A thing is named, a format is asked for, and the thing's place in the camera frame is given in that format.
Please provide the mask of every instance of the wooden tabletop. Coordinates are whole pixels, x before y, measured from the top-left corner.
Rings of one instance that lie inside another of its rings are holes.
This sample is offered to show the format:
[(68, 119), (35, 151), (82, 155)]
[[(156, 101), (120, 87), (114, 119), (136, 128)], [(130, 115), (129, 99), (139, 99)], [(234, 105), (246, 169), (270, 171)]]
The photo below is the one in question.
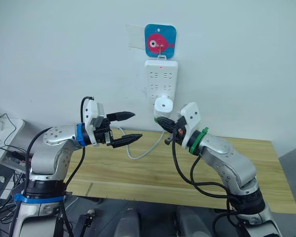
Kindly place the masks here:
[[(159, 132), (126, 131), (142, 133), (143, 136), (130, 146), (133, 156), (147, 151), (160, 137)], [(115, 138), (121, 136), (113, 130)], [(296, 214), (296, 203), (287, 183), (281, 164), (270, 141), (225, 138), (235, 149), (249, 157), (257, 167), (257, 179), (265, 201), (277, 213)], [(82, 151), (74, 152), (68, 175), (77, 166)], [(181, 170), (189, 177), (189, 170), (196, 156), (177, 145), (177, 157)], [(218, 174), (204, 161), (195, 168), (196, 182), (220, 182)], [(204, 187), (205, 191), (224, 194), (220, 188)], [(86, 155), (80, 170), (68, 187), (74, 195), (171, 203), (178, 205), (202, 206), (225, 209), (225, 199), (200, 194), (187, 184), (177, 173), (171, 146), (161, 141), (147, 156), (132, 160), (125, 147), (113, 149), (102, 145), (86, 147)]]

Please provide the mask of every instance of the pink fish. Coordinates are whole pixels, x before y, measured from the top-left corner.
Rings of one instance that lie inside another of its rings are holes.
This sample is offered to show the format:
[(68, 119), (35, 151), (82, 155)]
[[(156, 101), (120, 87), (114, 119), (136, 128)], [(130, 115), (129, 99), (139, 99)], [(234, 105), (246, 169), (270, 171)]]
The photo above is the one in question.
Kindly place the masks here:
[(149, 36), (147, 40), (147, 46), (153, 53), (159, 53), (160, 47), (161, 52), (165, 51), (167, 47), (174, 47), (174, 44), (169, 44), (163, 35), (155, 33)]

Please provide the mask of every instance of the white desk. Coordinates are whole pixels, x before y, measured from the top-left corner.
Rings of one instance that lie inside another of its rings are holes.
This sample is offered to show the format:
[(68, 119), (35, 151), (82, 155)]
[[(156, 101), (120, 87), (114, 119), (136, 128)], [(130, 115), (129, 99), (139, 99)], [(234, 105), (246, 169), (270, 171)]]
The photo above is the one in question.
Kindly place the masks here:
[[(10, 145), (15, 136), (19, 133), (19, 131), (24, 126), (24, 121), (22, 119), (18, 118), (10, 118), (11, 122), (16, 126), (16, 130), (9, 136), (9, 138), (6, 140), (6, 144)], [(14, 130), (14, 126), (10, 123), (10, 121), (6, 117), (0, 118), (0, 121), (3, 122), (2, 131), (0, 131), (0, 147), (4, 146), (4, 140), (7, 138), (7, 136)], [(0, 163), (2, 159), (5, 157), (6, 151), (0, 149)]]

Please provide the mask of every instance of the robotic arm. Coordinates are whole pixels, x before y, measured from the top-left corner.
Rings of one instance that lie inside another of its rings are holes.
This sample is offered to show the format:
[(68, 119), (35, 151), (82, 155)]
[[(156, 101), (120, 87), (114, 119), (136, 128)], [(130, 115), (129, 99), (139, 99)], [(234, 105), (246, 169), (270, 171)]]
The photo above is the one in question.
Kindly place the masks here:
[(174, 122), (168, 118), (157, 118), (166, 131), (173, 133), (166, 139), (167, 145), (176, 142), (195, 156), (201, 156), (220, 176), (230, 203), (238, 213), (238, 233), (242, 237), (281, 237), (280, 230), (272, 218), (269, 205), (264, 202), (256, 179), (256, 168), (245, 156), (238, 153), (226, 140), (199, 131), (200, 115), (197, 104), (187, 104)]
[(63, 219), (59, 218), (61, 203), (66, 195), (66, 177), (74, 151), (87, 145), (106, 144), (113, 148), (138, 140), (141, 134), (113, 138), (112, 121), (126, 120), (134, 113), (119, 112), (105, 118), (103, 105), (90, 99), (84, 112), (85, 123), (57, 126), (44, 133), (43, 145), (33, 155), (29, 184), (19, 201), (16, 222), (10, 232), (14, 237), (63, 236)]

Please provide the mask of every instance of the blue ring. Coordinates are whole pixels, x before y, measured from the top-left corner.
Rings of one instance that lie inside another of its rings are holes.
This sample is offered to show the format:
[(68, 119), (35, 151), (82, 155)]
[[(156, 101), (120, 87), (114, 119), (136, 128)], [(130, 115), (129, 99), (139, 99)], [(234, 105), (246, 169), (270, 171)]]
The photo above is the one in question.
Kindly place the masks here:
[(41, 203), (51, 203), (51, 202), (63, 201), (64, 196), (34, 199), (34, 198), (26, 198), (22, 194), (16, 194), (14, 196), (14, 200), (15, 201), (21, 201), (21, 202), (24, 202), (24, 203), (29, 203), (29, 204), (41, 204)]
[(84, 125), (84, 123), (78, 123), (77, 125), (77, 141), (79, 142), (80, 145), (85, 147), (86, 143), (84, 142), (83, 135), (82, 135), (82, 125)]

